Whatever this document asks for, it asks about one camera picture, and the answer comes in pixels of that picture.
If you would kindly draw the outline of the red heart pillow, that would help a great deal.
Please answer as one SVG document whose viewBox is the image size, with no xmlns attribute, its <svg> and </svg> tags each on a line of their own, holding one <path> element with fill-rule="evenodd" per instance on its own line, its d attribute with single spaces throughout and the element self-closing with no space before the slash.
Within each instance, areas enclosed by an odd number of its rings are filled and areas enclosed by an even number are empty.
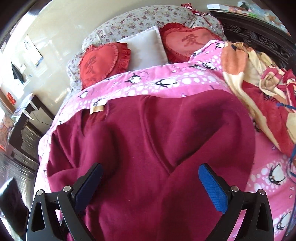
<svg viewBox="0 0 296 241">
<path fill-rule="evenodd" d="M 131 51 L 126 43 L 112 42 L 90 45 L 79 63 L 82 88 L 85 89 L 106 78 L 126 72 Z"/>
<path fill-rule="evenodd" d="M 207 28 L 188 28 L 179 23 L 168 23 L 159 29 L 159 33 L 170 63 L 187 62 L 210 40 L 222 40 Z"/>
</svg>

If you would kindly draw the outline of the wall calendar poster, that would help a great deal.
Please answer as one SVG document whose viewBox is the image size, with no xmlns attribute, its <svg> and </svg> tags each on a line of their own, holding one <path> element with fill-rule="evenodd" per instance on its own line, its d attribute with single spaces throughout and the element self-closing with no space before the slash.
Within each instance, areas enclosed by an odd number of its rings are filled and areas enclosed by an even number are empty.
<svg viewBox="0 0 296 241">
<path fill-rule="evenodd" d="M 36 48 L 36 46 L 34 45 L 34 43 L 28 35 L 24 37 L 23 44 L 25 47 L 26 60 L 33 66 L 38 67 L 43 60 L 43 56 L 41 55 L 41 53 Z"/>
</svg>

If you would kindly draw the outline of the orange cream patterned blanket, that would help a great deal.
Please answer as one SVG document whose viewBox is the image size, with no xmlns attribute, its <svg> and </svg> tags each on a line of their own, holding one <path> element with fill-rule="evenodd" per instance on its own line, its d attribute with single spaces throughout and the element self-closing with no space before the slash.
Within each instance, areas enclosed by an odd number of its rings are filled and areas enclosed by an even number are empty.
<svg viewBox="0 0 296 241">
<path fill-rule="evenodd" d="M 243 42 L 225 42 L 222 74 L 259 129 L 295 159 L 295 75 Z"/>
</svg>

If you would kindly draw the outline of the dark wooden desk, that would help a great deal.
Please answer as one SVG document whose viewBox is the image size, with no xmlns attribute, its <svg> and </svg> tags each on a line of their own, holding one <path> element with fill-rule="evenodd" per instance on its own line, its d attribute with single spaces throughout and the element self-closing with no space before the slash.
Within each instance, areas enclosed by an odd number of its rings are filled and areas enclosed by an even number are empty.
<svg viewBox="0 0 296 241">
<path fill-rule="evenodd" d="M 33 93 L 27 95 L 11 116 L 14 126 L 8 139 L 8 144 L 16 151 L 37 164 L 39 163 L 38 143 L 42 133 L 31 123 L 31 121 L 37 120 L 36 117 L 32 117 L 31 115 L 40 109 L 50 119 L 53 120 L 55 118 L 53 113 L 41 102 L 37 95 Z"/>
</svg>

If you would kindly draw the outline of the red heart pillow left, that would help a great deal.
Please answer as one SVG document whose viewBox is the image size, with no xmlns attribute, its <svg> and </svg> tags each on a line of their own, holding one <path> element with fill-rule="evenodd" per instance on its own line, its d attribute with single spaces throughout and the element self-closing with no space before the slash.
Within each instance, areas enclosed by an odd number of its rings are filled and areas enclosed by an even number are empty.
<svg viewBox="0 0 296 241">
<path fill-rule="evenodd" d="M 85 89 L 106 78 L 126 72 L 131 51 L 126 43 L 112 42 L 90 45 L 79 63 L 82 88 Z"/>
</svg>

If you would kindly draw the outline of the pink penguin blanket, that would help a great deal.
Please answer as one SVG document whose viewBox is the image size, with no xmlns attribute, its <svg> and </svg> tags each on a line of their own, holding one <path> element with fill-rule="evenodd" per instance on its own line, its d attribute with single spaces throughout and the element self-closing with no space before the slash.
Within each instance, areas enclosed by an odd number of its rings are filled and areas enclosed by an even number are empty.
<svg viewBox="0 0 296 241">
<path fill-rule="evenodd" d="M 183 98 L 205 91 L 222 90 L 236 96 L 222 74 L 221 53 L 224 46 L 225 42 L 211 40 L 194 52 L 187 62 L 121 73 L 72 94 L 62 104 L 52 127 L 39 145 L 46 182 L 49 184 L 47 165 L 52 134 L 59 125 L 81 110 L 86 109 L 91 114 L 102 112 L 109 100 L 139 95 Z M 288 229 L 295 224 L 295 159 L 283 154 L 246 110 L 254 127 L 255 154 L 247 184 L 241 190 L 256 192 L 263 189 L 266 192 L 273 218 L 274 239 L 289 239 Z"/>
</svg>

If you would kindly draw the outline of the white square pillow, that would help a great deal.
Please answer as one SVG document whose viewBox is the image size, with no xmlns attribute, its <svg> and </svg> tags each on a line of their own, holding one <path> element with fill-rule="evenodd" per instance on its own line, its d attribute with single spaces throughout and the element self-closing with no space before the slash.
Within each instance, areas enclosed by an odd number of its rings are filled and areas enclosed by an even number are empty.
<svg viewBox="0 0 296 241">
<path fill-rule="evenodd" d="M 123 38 L 118 42 L 126 43 L 130 49 L 128 71 L 168 64 L 168 58 L 157 26 Z"/>
</svg>

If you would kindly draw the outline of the red heart pillow right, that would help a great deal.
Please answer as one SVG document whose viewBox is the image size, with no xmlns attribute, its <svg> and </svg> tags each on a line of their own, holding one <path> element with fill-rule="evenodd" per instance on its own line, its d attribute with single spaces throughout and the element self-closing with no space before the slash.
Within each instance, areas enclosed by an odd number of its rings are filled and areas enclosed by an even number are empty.
<svg viewBox="0 0 296 241">
<path fill-rule="evenodd" d="M 187 62 L 210 40 L 222 40 L 207 28 L 188 28 L 179 23 L 168 23 L 159 29 L 159 33 L 170 63 Z"/>
</svg>

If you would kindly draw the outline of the dark carved wooden headboard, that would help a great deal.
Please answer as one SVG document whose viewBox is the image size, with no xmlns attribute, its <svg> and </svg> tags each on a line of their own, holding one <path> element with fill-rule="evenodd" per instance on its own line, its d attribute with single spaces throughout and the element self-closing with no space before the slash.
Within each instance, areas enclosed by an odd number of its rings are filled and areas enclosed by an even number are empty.
<svg viewBox="0 0 296 241">
<path fill-rule="evenodd" d="M 227 40 L 244 42 L 266 53 L 278 67 L 295 71 L 295 41 L 286 32 L 251 16 L 220 10 L 210 14 L 222 23 Z"/>
</svg>

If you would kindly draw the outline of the floral bedding pillow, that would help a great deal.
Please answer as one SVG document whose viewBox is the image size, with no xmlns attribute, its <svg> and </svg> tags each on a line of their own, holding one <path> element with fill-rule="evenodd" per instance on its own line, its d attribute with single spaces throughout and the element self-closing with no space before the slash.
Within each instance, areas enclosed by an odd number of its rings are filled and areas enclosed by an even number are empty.
<svg viewBox="0 0 296 241">
<path fill-rule="evenodd" d="M 66 67 L 71 88 L 75 91 L 82 89 L 79 62 L 88 46 L 117 42 L 153 26 L 162 28 L 168 23 L 179 23 L 188 28 L 203 27 L 222 40 L 226 40 L 221 22 L 209 13 L 174 5 L 154 5 L 133 9 L 106 21 L 82 41 L 80 52 L 68 61 Z"/>
</svg>

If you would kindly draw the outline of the maroon sweatshirt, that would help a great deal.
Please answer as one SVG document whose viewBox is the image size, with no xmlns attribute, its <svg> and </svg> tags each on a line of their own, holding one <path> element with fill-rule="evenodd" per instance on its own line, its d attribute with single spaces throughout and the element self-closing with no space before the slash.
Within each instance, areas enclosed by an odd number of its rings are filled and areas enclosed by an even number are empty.
<svg viewBox="0 0 296 241">
<path fill-rule="evenodd" d="M 199 178 L 207 163 L 244 189 L 255 134 L 236 96 L 210 90 L 183 98 L 148 95 L 77 112 L 52 134 L 50 189 L 72 185 L 94 163 L 103 177 L 86 209 L 96 240 L 204 240 L 219 220 Z"/>
</svg>

